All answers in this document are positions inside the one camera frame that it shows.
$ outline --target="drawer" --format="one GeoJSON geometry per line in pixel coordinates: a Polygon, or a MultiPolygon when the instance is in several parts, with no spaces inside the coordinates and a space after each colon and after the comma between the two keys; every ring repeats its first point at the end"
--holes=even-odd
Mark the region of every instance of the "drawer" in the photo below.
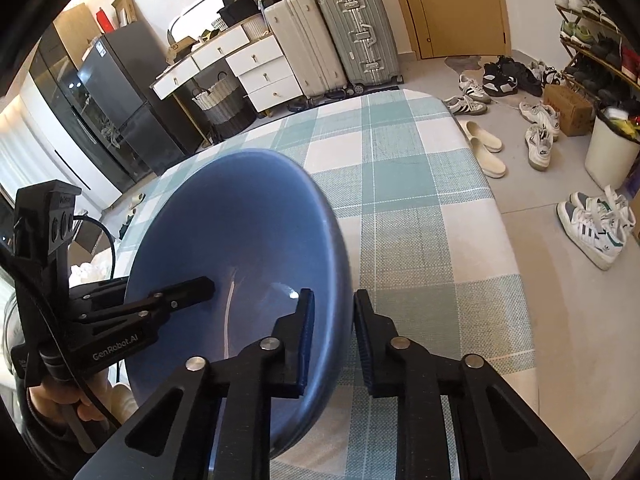
{"type": "Polygon", "coordinates": [[[269,36],[227,57],[226,62],[234,74],[241,75],[281,56],[284,54],[276,38],[269,36]]]}
{"type": "Polygon", "coordinates": [[[300,85],[296,81],[296,78],[290,75],[280,81],[260,88],[255,92],[251,92],[249,99],[251,99],[255,109],[261,112],[301,95],[302,90],[300,89],[300,85]]]}
{"type": "Polygon", "coordinates": [[[238,79],[246,92],[250,94],[257,89],[280,81],[290,75],[293,75],[293,72],[291,71],[289,62],[287,58],[282,56],[239,75],[238,79]]]}
{"type": "Polygon", "coordinates": [[[249,43],[249,37],[242,27],[235,27],[222,32],[218,38],[208,41],[196,50],[191,57],[200,70],[204,70],[210,64],[228,56],[241,46],[249,43]]]}
{"type": "Polygon", "coordinates": [[[200,69],[193,62],[193,59],[188,57],[180,63],[177,63],[169,72],[153,83],[152,87],[156,94],[158,94],[158,97],[164,99],[199,71],[200,69]]]}

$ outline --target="white trash can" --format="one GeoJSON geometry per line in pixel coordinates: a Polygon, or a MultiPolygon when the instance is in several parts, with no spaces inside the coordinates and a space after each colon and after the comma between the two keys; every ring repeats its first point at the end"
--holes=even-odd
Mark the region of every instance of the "white trash can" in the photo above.
{"type": "Polygon", "coordinates": [[[584,167],[592,179],[605,189],[619,189],[640,152],[640,144],[612,131],[600,117],[591,134],[584,167]]]}

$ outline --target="checkered tablecloth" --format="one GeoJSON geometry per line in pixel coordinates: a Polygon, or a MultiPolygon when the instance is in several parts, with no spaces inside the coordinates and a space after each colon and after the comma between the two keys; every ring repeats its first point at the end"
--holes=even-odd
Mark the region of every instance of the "checkered tablecloth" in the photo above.
{"type": "MultiPolygon", "coordinates": [[[[385,91],[314,108],[171,168],[140,205],[118,250],[116,275],[129,273],[147,227],[180,184],[217,157],[249,147],[283,153],[313,176],[338,217],[353,288],[368,289],[375,310],[401,335],[450,358],[483,355],[538,410],[527,304],[502,218],[456,121],[441,101],[420,92],[385,91]]],[[[395,461],[396,402],[367,395],[352,344],[327,409],[300,443],[271,462],[271,475],[386,480],[395,477],[395,461]]]]}

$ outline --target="human hand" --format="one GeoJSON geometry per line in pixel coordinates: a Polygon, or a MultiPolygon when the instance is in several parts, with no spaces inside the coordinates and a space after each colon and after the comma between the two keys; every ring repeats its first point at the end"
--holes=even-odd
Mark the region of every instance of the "human hand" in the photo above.
{"type": "MultiPolygon", "coordinates": [[[[95,374],[87,384],[100,402],[110,410],[111,383],[107,379],[108,373],[108,370],[103,370],[95,374]]],[[[104,415],[75,384],[59,383],[51,376],[46,376],[40,386],[29,388],[29,396],[34,409],[55,424],[66,424],[60,411],[60,404],[75,404],[78,401],[81,402],[78,406],[80,420],[104,420],[104,415]]]]}

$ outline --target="blue bowl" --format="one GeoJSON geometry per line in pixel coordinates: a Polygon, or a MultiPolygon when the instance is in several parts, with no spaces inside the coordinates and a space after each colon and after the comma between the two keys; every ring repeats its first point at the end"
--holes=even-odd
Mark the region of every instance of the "blue bowl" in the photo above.
{"type": "Polygon", "coordinates": [[[214,160],[178,188],[146,231],[126,301],[207,276],[212,300],[174,312],[158,341],[126,359],[139,404],[194,355],[218,361],[271,334],[316,297],[310,371],[300,399],[273,399],[271,455],[311,428],[337,383],[349,344],[352,288],[344,241],[324,194],[286,156],[241,150],[214,160]]]}

